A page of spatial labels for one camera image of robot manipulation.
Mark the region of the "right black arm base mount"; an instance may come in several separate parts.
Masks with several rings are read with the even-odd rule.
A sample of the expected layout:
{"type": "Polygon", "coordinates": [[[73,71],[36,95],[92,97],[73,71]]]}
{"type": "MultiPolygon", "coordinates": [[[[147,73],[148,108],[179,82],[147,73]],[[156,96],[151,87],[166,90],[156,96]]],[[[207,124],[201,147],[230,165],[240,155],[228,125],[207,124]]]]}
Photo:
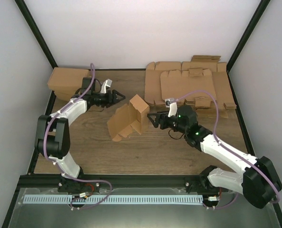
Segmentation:
{"type": "Polygon", "coordinates": [[[220,190],[227,192],[224,188],[214,187],[207,178],[201,175],[190,175],[184,177],[185,190],[186,192],[196,192],[198,194],[213,194],[220,190]]]}

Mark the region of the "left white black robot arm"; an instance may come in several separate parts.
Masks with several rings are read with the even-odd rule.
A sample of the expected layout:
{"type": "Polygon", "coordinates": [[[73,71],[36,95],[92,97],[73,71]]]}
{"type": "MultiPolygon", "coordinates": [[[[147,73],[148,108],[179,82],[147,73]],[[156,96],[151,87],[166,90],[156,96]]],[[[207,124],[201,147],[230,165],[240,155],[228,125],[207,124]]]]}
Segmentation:
{"type": "Polygon", "coordinates": [[[70,125],[92,106],[109,108],[123,100],[125,96],[117,90],[109,90],[112,80],[100,84],[100,91],[95,91],[96,79],[85,77],[79,89],[68,103],[50,115],[38,118],[35,151],[53,162],[61,170],[61,175],[69,180],[69,186],[76,192],[82,191],[86,180],[81,177],[82,169],[76,164],[70,150],[70,125]]]}

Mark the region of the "brown cardboard box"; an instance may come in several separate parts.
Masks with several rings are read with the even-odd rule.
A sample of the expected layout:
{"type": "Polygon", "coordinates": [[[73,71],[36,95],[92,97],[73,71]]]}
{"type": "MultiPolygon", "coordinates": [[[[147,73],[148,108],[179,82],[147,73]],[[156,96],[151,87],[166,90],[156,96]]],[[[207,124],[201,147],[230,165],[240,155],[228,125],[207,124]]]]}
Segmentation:
{"type": "Polygon", "coordinates": [[[149,105],[139,95],[132,97],[129,103],[118,108],[107,121],[110,138],[119,142],[134,130],[139,135],[143,134],[148,129],[149,111],[149,105]]]}

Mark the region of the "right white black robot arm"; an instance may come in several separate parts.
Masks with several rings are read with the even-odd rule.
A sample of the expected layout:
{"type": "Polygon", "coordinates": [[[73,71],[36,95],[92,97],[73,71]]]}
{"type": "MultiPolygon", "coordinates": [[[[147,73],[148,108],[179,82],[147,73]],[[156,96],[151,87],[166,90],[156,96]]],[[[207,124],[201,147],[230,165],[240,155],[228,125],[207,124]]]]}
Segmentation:
{"type": "Polygon", "coordinates": [[[224,171],[215,166],[205,169],[200,179],[203,190],[211,191],[215,187],[232,190],[259,209],[279,198],[282,183],[272,161],[265,156],[257,158],[246,154],[217,138],[198,123],[192,107],[184,105],[175,114],[164,111],[150,113],[147,117],[155,128],[169,128],[182,133],[189,146],[215,157],[232,169],[224,171]]]}

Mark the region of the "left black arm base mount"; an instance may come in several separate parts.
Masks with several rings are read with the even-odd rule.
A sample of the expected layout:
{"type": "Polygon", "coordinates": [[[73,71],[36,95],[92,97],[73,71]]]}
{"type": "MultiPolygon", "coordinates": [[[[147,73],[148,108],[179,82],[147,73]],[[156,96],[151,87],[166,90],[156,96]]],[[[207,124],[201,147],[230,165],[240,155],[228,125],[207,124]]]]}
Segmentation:
{"type": "Polygon", "coordinates": [[[78,179],[91,180],[91,182],[76,181],[59,175],[57,178],[58,192],[68,194],[79,194],[83,192],[98,193],[103,188],[110,190],[110,185],[108,183],[103,182],[103,179],[99,175],[85,174],[81,177],[78,177],[78,179]]]}

